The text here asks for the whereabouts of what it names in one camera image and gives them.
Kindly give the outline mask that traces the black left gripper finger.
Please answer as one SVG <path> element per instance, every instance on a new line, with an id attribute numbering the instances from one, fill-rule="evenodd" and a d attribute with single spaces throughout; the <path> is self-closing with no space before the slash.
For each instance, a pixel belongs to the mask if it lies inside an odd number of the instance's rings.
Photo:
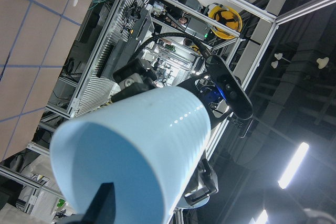
<path id="1" fill-rule="evenodd" d="M 114 223 L 115 203 L 114 183 L 102 183 L 88 210 L 78 223 Z"/>

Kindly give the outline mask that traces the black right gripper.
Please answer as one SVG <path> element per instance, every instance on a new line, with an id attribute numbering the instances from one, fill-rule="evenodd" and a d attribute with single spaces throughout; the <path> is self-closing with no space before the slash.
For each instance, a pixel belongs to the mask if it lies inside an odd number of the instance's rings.
<path id="1" fill-rule="evenodd" d="M 154 89 L 157 75 L 148 62 L 135 59 L 115 71 L 112 78 L 121 88 L 120 92 L 111 97 L 113 102 L 117 102 Z M 201 101 L 209 116 L 212 129 L 233 113 L 211 81 L 207 70 L 199 76 L 181 82 L 179 87 L 190 91 Z M 218 193 L 217 174 L 203 155 L 178 205 L 202 206 L 209 201 L 211 195 L 216 193 Z"/>

